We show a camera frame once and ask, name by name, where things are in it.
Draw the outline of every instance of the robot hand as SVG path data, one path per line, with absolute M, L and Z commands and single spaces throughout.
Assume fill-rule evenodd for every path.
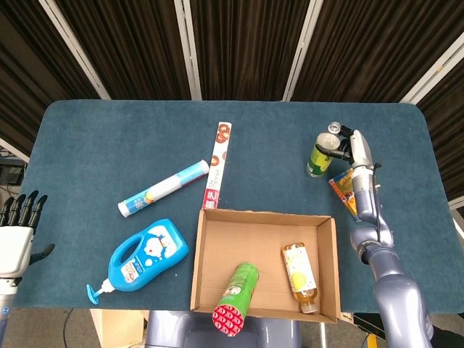
M 0 346 L 7 326 L 9 310 L 18 284 L 29 265 L 49 256 L 55 247 L 49 244 L 42 252 L 30 254 L 36 228 L 47 196 L 34 205 L 34 191 L 22 207 L 26 196 L 10 197 L 0 210 Z
M 351 245 L 362 262 L 368 264 L 376 280 L 374 297 L 391 348 L 429 348 L 433 326 L 419 286 L 405 275 L 393 250 L 393 233 L 381 213 L 377 197 L 376 169 L 370 148 L 358 130 L 341 126 L 340 147 L 331 151 L 316 145 L 327 156 L 348 161 L 353 168 L 352 183 L 358 217 L 371 224 L 356 227 Z

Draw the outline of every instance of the cardboard box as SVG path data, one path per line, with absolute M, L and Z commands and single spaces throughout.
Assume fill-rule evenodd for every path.
M 144 317 L 138 310 L 91 309 L 101 348 L 132 347 L 144 340 Z
M 304 242 L 318 285 L 319 314 L 303 314 L 291 292 L 281 249 Z M 201 210 L 196 239 L 191 309 L 212 312 L 242 262 L 260 279 L 248 315 L 324 323 L 341 317 L 335 221 L 329 216 Z

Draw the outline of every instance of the toothpaste tube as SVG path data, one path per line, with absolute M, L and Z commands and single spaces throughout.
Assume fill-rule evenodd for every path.
M 191 183 L 192 181 L 208 174 L 210 167 L 204 159 L 200 162 L 191 165 L 190 167 L 180 171 L 179 173 L 170 176 L 156 185 L 143 190 L 142 192 L 126 199 L 119 203 L 117 207 L 124 218 L 132 215 L 134 212 L 145 208 L 147 205 L 154 203 L 164 196 L 180 189 L 181 187 Z

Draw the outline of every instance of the dark curtain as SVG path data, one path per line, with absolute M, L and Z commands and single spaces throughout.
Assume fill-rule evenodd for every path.
M 464 196 L 464 60 L 418 107 L 427 119 L 448 200 Z
M 113 99 L 190 99 L 173 0 L 56 3 Z
M 191 0 L 203 99 L 282 100 L 309 0 Z
M 398 102 L 464 31 L 464 1 L 324 1 L 294 101 Z
M 30 154 L 45 109 L 99 98 L 38 1 L 0 1 L 0 137 Z

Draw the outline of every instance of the dark blue table surface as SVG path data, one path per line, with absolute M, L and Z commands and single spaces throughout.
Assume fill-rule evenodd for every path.
M 60 101 L 46 111 L 22 192 L 48 194 L 33 249 L 55 243 L 31 266 L 17 296 L 23 307 L 91 307 L 109 258 L 130 235 L 170 218 L 191 248 L 177 266 L 139 291 L 101 296 L 100 308 L 187 310 L 198 214 L 206 180 L 123 218 L 117 203 L 199 161 L 210 160 L 219 121 L 232 123 L 220 208 L 336 218 L 345 312 L 375 312 L 373 276 L 349 244 L 351 215 L 326 178 L 308 178 L 316 136 L 338 120 L 367 138 L 379 198 L 406 273 L 431 312 L 464 312 L 464 258 L 457 242 L 426 122 L 407 104 L 258 101 Z

